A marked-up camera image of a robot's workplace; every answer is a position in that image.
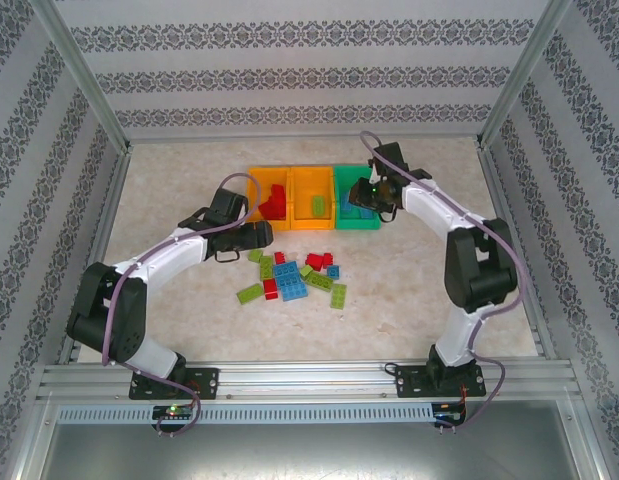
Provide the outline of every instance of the speckled floor surface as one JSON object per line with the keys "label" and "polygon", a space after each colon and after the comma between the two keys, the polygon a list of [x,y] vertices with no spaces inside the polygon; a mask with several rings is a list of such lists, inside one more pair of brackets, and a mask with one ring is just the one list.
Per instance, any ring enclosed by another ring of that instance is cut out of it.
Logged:
{"label": "speckled floor surface", "polygon": [[[410,168],[425,168],[461,204],[494,215],[470,138],[400,144]],[[208,205],[230,173],[256,165],[360,164],[368,157],[357,138],[136,146],[106,262],[126,260],[165,238]],[[229,186],[246,191],[240,179]],[[399,212],[377,231],[282,232],[266,253],[273,251],[301,263],[307,253],[332,252],[348,286],[345,309],[331,309],[330,294],[316,289],[301,300],[262,297],[240,306],[235,293],[259,280],[256,264],[246,256],[231,264],[212,259],[151,300],[148,333],[191,361],[250,361],[424,358],[444,331],[444,246],[415,217]],[[490,320],[477,345],[483,355],[536,355],[522,307]],[[98,356],[83,348],[80,361]]]}

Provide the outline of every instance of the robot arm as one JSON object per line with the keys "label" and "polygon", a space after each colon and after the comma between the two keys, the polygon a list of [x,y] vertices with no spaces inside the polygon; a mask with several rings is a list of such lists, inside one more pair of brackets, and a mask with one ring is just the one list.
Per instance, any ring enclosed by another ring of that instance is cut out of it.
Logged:
{"label": "robot arm", "polygon": [[[374,150],[399,169],[409,171],[398,143],[380,145]],[[481,317],[503,303],[516,288],[515,266],[493,239],[467,220],[469,212],[446,195],[437,194],[440,189],[427,172],[410,172],[424,184],[423,188],[377,159],[369,164],[373,168],[371,178],[361,178],[354,185],[350,203],[374,210],[381,218],[390,214],[389,221],[395,218],[397,210],[405,210],[424,221],[446,244],[444,284],[452,305],[445,332],[432,346],[427,362],[431,383],[440,387],[445,380],[475,364],[469,351],[471,335]],[[475,214],[471,217],[511,244],[503,220],[485,220]]]}
{"label": "robot arm", "polygon": [[[245,223],[208,235],[191,235],[232,223],[247,209],[246,197],[218,189],[210,207],[202,208],[180,222],[167,237],[166,240],[175,240],[174,243],[152,255],[129,275],[114,312],[109,345],[112,360],[181,383],[179,380],[184,375],[186,363],[184,357],[158,344],[145,332],[147,300],[173,277],[211,256],[218,260],[218,253],[234,252],[236,257],[233,260],[237,260],[240,251],[270,245],[273,233],[266,221]],[[87,268],[67,325],[69,337],[102,352],[109,300],[123,273],[142,256],[113,266],[94,263]]]}

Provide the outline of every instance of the lime green lego brick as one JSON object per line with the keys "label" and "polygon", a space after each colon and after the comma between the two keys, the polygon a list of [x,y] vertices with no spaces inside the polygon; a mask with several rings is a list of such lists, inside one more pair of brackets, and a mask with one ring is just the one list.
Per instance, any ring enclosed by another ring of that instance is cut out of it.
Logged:
{"label": "lime green lego brick", "polygon": [[322,217],[325,214],[325,197],[320,195],[314,196],[312,199],[313,216]]}
{"label": "lime green lego brick", "polygon": [[262,255],[260,257],[260,280],[273,278],[273,257]]}
{"label": "lime green lego brick", "polygon": [[252,286],[245,288],[244,290],[240,290],[236,295],[238,296],[238,301],[240,305],[244,305],[245,303],[249,303],[252,300],[255,300],[258,297],[262,297],[265,294],[264,288],[259,283],[254,283]]}
{"label": "lime green lego brick", "polygon": [[307,278],[307,276],[310,275],[311,272],[313,272],[313,268],[311,268],[310,265],[305,265],[300,269],[300,276],[302,278]]}
{"label": "lime green lego brick", "polygon": [[347,296],[347,286],[336,283],[331,290],[331,308],[342,310],[345,308],[345,297]]}
{"label": "lime green lego brick", "polygon": [[305,283],[311,287],[330,292],[333,286],[333,278],[326,277],[318,272],[311,272],[307,275],[307,278],[305,278]]}
{"label": "lime green lego brick", "polygon": [[251,250],[249,252],[249,256],[247,258],[250,262],[260,263],[260,257],[262,257],[262,250],[256,248],[255,250]]}

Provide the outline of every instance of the mounting plate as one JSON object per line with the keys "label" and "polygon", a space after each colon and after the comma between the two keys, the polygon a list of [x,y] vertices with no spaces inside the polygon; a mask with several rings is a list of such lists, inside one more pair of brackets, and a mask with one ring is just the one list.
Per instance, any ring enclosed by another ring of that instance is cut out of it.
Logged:
{"label": "mounting plate", "polygon": [[[185,381],[182,384],[195,390],[200,400],[215,400],[219,374],[220,370],[217,368],[187,368]],[[180,389],[171,388],[134,373],[131,377],[129,398],[131,400],[182,400],[189,399],[190,395]]]}
{"label": "mounting plate", "polygon": [[459,397],[463,385],[467,397],[487,394],[482,369],[478,365],[473,365],[465,375],[443,381],[439,388],[431,383],[425,365],[397,365],[394,374],[398,398]]}

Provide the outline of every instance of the patterned wallpaper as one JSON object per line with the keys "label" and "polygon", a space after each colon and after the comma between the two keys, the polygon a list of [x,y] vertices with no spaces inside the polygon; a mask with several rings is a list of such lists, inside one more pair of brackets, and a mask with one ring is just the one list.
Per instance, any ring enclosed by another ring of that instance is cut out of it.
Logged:
{"label": "patterned wallpaper", "polygon": [[521,3],[57,5],[127,136],[140,140],[478,133],[546,0]]}
{"label": "patterned wallpaper", "polygon": [[573,2],[491,151],[552,340],[619,478],[619,1]]}
{"label": "patterned wallpaper", "polygon": [[0,478],[54,363],[116,152],[22,0],[0,1]]}

